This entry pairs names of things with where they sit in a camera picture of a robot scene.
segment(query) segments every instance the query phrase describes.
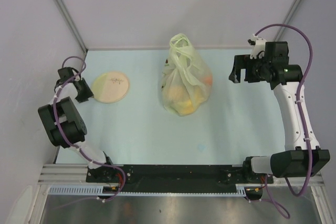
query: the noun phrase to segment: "yellow item in bag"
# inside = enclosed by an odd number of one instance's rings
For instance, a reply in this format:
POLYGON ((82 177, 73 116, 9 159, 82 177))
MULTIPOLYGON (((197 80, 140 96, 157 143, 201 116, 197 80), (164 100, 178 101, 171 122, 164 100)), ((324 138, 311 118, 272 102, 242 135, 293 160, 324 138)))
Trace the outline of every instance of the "yellow item in bag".
POLYGON ((178 115, 189 115, 205 102, 211 92, 210 68, 184 34, 174 36, 163 70, 163 105, 178 115))

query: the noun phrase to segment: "white plastic bag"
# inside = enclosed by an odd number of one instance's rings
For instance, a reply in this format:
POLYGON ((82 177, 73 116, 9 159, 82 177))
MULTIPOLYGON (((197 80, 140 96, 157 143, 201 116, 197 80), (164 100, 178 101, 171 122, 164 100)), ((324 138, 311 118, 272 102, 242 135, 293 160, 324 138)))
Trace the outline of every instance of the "white plastic bag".
POLYGON ((211 92, 212 73, 184 34, 170 40, 169 56, 162 78, 164 107, 178 115, 189 115, 211 92))

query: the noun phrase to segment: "shiny floor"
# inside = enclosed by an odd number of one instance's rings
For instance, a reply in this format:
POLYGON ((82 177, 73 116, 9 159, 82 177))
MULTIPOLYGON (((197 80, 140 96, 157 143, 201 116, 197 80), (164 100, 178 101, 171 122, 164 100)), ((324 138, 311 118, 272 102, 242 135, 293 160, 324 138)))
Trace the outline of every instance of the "shiny floor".
POLYGON ((82 196, 49 195, 41 223, 321 223, 311 190, 300 198, 294 197, 285 187, 271 190, 289 210, 290 220, 283 218, 267 202, 249 204, 243 198, 120 196, 105 204, 87 199, 57 208, 82 196))

